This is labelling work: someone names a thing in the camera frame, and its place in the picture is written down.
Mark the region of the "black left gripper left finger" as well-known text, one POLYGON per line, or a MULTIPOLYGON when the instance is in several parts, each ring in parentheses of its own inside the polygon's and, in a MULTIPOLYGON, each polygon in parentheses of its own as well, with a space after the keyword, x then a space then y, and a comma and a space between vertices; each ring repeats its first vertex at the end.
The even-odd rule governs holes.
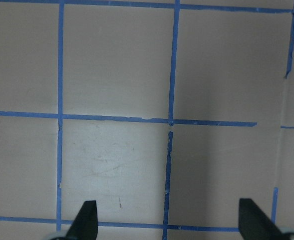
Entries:
POLYGON ((88 200, 83 203, 65 238, 67 240, 95 240, 97 235, 97 204, 95 200, 88 200))

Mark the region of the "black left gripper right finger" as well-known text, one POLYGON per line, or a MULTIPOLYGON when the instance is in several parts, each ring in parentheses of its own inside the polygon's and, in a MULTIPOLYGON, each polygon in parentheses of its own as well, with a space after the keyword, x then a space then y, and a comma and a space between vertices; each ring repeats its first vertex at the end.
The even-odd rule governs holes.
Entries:
POLYGON ((244 240, 275 240, 282 235, 251 198, 239 200, 238 229, 244 240))

